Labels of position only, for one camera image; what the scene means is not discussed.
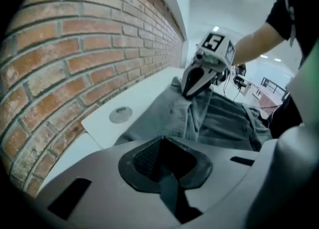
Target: black sleeve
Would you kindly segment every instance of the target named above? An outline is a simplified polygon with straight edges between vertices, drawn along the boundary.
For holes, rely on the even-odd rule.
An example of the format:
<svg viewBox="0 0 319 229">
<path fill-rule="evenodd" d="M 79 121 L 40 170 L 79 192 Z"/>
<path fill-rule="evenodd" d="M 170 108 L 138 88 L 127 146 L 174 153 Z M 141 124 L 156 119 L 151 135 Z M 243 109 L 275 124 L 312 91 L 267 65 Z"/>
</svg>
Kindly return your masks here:
<svg viewBox="0 0 319 229">
<path fill-rule="evenodd" d="M 290 38 L 292 22 L 286 9 L 285 0 L 277 0 L 274 3 L 266 22 L 269 23 L 282 38 L 285 40 Z"/>
</svg>

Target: black t-shirt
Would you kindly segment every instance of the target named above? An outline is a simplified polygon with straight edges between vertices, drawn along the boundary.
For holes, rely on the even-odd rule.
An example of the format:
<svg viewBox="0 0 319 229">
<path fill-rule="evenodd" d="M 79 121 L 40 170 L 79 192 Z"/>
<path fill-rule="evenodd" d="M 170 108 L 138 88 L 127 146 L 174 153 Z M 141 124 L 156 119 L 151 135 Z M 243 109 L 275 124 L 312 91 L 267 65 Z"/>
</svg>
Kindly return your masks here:
<svg viewBox="0 0 319 229">
<path fill-rule="evenodd" d="M 319 35 L 318 8 L 316 0 L 289 0 L 295 13 L 296 39 L 303 53 L 303 59 L 311 52 Z M 290 38 L 292 21 L 285 0 L 277 0 L 266 20 L 284 39 Z"/>
<path fill-rule="evenodd" d="M 296 40 L 303 57 L 301 64 L 311 52 L 319 35 L 317 6 L 312 2 L 317 0 L 289 0 L 289 6 L 294 7 Z M 292 30 L 292 20 L 287 11 L 285 0 L 277 0 L 266 20 L 284 39 L 288 40 Z M 268 118 L 269 129 L 273 138 L 279 136 L 291 127 L 299 125 L 302 120 L 291 96 Z"/>
</svg>

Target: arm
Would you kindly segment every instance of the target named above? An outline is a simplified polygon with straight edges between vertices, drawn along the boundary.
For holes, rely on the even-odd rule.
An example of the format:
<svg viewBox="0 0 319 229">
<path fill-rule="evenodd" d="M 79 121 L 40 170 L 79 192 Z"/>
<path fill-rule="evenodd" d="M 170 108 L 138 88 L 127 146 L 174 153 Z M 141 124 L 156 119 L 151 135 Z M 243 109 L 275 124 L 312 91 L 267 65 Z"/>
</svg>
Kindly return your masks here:
<svg viewBox="0 0 319 229">
<path fill-rule="evenodd" d="M 251 61 L 261 54 L 270 51 L 285 39 L 267 22 L 257 31 L 245 36 L 235 45 L 233 65 Z"/>
</svg>

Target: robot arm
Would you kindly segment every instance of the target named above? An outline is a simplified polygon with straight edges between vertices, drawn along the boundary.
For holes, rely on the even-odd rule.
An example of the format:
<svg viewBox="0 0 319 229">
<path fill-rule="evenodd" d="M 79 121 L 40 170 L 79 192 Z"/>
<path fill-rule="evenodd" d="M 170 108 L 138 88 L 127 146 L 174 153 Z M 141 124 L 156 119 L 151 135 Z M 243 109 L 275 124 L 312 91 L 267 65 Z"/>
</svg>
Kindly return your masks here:
<svg viewBox="0 0 319 229">
<path fill-rule="evenodd" d="M 183 74 L 183 96 L 191 99 L 211 83 L 219 85 L 230 72 L 234 54 L 234 45 L 226 36 L 214 32 L 205 35 L 197 46 L 192 64 Z"/>
</svg>

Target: gray cloth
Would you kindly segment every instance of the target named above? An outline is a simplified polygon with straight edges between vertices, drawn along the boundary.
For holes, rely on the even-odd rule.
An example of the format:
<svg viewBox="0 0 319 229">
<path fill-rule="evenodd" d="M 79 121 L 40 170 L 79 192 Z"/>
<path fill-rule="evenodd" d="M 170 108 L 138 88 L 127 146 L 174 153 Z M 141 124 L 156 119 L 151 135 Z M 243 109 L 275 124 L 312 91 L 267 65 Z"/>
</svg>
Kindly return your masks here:
<svg viewBox="0 0 319 229">
<path fill-rule="evenodd" d="M 156 136 L 181 137 L 200 143 L 243 150 L 259 150 L 271 134 L 259 111 L 244 107 L 206 89 L 192 100 L 181 95 L 180 80 L 162 92 L 116 145 Z"/>
</svg>

